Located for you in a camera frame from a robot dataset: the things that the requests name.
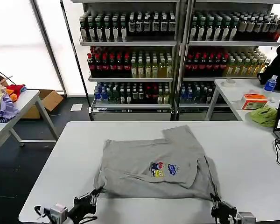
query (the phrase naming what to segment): white table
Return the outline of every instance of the white table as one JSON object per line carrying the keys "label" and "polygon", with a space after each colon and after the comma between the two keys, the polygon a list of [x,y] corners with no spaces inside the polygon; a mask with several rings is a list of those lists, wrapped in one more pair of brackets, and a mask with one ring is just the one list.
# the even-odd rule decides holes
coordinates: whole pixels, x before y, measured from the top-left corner
{"label": "white table", "polygon": [[48,127],[54,139],[58,140],[59,134],[57,133],[38,95],[39,95],[38,90],[27,90],[25,92],[22,92],[18,100],[14,102],[14,106],[20,112],[14,118],[12,118],[8,123],[0,123],[0,147],[8,139],[10,135],[15,137],[15,139],[20,143],[20,146],[23,146],[24,143],[28,143],[28,142],[29,143],[33,143],[33,142],[56,143],[56,141],[51,141],[51,140],[22,140],[13,129],[14,125],[19,121],[19,119],[23,115],[25,115],[25,113],[31,108],[33,104],[35,104],[39,113],[43,117],[44,121],[48,124]]}
{"label": "white table", "polygon": [[[216,89],[214,91],[213,98],[210,102],[209,109],[206,113],[205,120],[210,120],[214,107],[216,105],[219,94],[223,97],[227,105],[230,107],[234,115],[238,120],[246,121],[249,120],[247,113],[251,110],[242,110],[239,108],[237,101],[239,101],[244,94],[249,93],[250,90],[263,94],[263,85],[260,85],[258,79],[235,79],[236,85],[233,87],[224,87],[222,82],[225,79],[215,79]],[[278,108],[280,101],[280,92],[272,92],[274,103],[268,102],[269,106]]]}
{"label": "white table", "polygon": [[[280,167],[274,137],[240,121],[198,122],[70,122],[19,214],[23,223],[38,219],[36,205],[63,204],[93,190],[93,178],[106,139],[152,140],[162,129],[189,125],[216,165],[224,200],[239,211],[250,211],[258,221],[280,220]],[[99,197],[94,224],[199,224],[214,223],[211,202],[200,199],[107,199]]]}

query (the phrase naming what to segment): gray t-shirt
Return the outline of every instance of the gray t-shirt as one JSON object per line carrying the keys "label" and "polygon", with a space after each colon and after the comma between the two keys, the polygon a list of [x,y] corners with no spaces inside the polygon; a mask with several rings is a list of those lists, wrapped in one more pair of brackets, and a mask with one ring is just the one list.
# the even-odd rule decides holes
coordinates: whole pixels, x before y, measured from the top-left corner
{"label": "gray t-shirt", "polygon": [[106,140],[94,187],[103,187],[112,197],[210,200],[214,185],[219,193],[214,163],[189,127],[163,130],[163,135],[156,140]]}

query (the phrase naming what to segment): white paper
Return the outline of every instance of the white paper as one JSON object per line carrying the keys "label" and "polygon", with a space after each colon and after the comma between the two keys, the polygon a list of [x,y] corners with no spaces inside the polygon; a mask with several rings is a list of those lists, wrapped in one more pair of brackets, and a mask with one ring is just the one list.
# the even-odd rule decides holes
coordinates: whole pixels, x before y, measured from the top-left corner
{"label": "white paper", "polygon": [[82,109],[82,106],[83,104],[73,104],[70,111],[80,111]]}

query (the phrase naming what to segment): purple cloth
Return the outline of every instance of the purple cloth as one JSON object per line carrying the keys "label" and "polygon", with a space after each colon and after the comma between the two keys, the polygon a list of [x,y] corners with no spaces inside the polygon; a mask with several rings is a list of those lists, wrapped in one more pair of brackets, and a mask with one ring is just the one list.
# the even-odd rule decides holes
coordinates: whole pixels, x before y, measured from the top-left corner
{"label": "purple cloth", "polygon": [[20,111],[15,108],[11,98],[7,94],[4,94],[0,103],[0,118],[11,119],[19,112]]}

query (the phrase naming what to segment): red cloth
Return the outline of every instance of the red cloth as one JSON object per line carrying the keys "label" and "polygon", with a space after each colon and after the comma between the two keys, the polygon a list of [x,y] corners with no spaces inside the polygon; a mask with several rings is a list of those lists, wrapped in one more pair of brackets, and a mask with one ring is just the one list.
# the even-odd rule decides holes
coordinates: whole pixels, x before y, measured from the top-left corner
{"label": "red cloth", "polygon": [[20,93],[21,93],[21,88],[23,88],[23,86],[25,85],[8,85],[6,88],[9,89],[9,90],[13,90],[16,95],[17,95],[17,98],[19,97]]}

